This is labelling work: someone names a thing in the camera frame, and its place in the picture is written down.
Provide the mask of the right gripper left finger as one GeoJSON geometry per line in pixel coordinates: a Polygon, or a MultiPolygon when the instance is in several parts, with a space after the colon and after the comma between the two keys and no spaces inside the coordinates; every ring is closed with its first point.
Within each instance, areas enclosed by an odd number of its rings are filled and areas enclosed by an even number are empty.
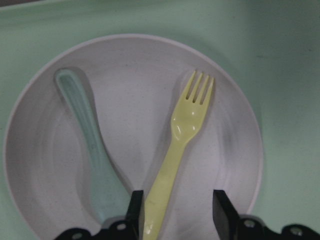
{"type": "Polygon", "coordinates": [[[128,230],[126,239],[142,240],[145,224],[145,197],[143,190],[132,192],[125,220],[128,230]]]}

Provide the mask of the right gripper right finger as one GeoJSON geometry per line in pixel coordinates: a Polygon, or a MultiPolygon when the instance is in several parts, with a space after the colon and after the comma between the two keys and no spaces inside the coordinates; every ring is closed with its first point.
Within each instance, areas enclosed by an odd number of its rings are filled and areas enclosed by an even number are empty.
{"type": "Polygon", "coordinates": [[[212,198],[212,219],[221,240],[235,238],[240,216],[224,190],[214,190],[212,198]]]}

